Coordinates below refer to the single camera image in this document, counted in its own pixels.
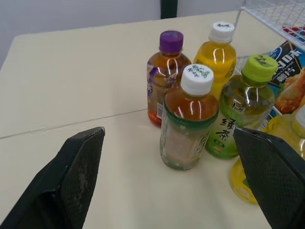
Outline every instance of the orange tea bottle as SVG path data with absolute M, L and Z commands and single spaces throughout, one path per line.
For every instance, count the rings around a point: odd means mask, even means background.
M 182 33 L 165 31 L 160 35 L 160 51 L 147 63 L 148 117 L 157 126 L 161 126 L 166 92 L 180 85 L 184 68 L 191 64 L 191 61 L 181 53 L 182 46 Z
M 163 103 L 160 154 L 178 170 L 195 166 L 218 115 L 212 92 L 213 71 L 200 64 L 184 69 L 181 87 L 168 92 Z

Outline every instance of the plastic bottle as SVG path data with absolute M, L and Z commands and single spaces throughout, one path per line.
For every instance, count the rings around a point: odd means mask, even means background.
M 210 41 L 202 44 L 194 59 L 194 63 L 204 64 L 213 70 L 212 92 L 217 99 L 236 65 L 236 52 L 230 45 L 234 30 L 235 27 L 231 23 L 214 23 L 209 36 Z
M 303 159 L 305 159 L 305 107 L 296 115 L 284 114 L 271 119 L 263 132 L 280 137 L 285 140 Z M 242 200 L 257 204 L 249 188 L 244 167 L 240 160 L 234 164 L 230 173 L 230 182 L 233 191 Z
M 174 169 L 190 169 L 200 159 L 218 115 L 218 102 L 210 92 L 213 79 L 210 68 L 191 64 L 184 69 L 181 87 L 165 97 L 160 154 Z
M 271 119 L 264 132 L 285 140 L 305 159 L 305 106 L 296 115 L 284 114 Z
M 163 100 L 166 92 L 180 85 L 184 68 L 191 61 L 181 53 L 183 35 L 165 31 L 160 35 L 160 51 L 147 63 L 147 106 L 152 123 L 161 126 Z
M 241 75 L 233 76 L 224 86 L 220 112 L 206 143 L 209 153 L 219 158 L 238 155 L 233 138 L 236 127 L 258 129 L 271 110 L 275 97 L 267 83 L 277 69 L 277 62 L 267 55 L 253 55 Z

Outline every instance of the white bottle cap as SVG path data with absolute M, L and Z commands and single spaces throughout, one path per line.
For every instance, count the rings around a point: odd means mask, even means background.
M 209 39 L 219 43 L 229 43 L 232 41 L 235 27 L 228 22 L 217 22 L 213 24 Z
M 208 94 L 214 80 L 213 71 L 201 64 L 190 64 L 182 73 L 181 88 L 190 95 Z
M 305 106 L 296 113 L 295 119 L 305 129 Z

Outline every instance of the purple bottle cap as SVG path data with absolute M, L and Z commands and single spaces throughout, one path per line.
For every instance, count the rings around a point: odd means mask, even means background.
M 160 34 L 160 47 L 162 52 L 178 53 L 183 46 L 183 34 L 179 31 L 164 31 Z

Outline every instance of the bottle cap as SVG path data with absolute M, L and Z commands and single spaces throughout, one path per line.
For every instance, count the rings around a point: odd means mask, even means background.
M 305 106 L 296 113 L 295 119 L 305 129 Z
M 185 67 L 181 88 L 190 95 L 200 96 L 208 94 L 214 80 L 213 71 L 202 64 L 190 64 Z
M 179 31 L 164 31 L 160 34 L 159 49 L 166 53 L 178 53 L 182 51 L 183 34 Z
M 229 43 L 232 41 L 235 27 L 232 23 L 217 22 L 213 24 L 209 39 L 219 43 Z
M 252 55 L 247 60 L 242 73 L 257 83 L 267 83 L 277 70 L 277 62 L 268 55 Z

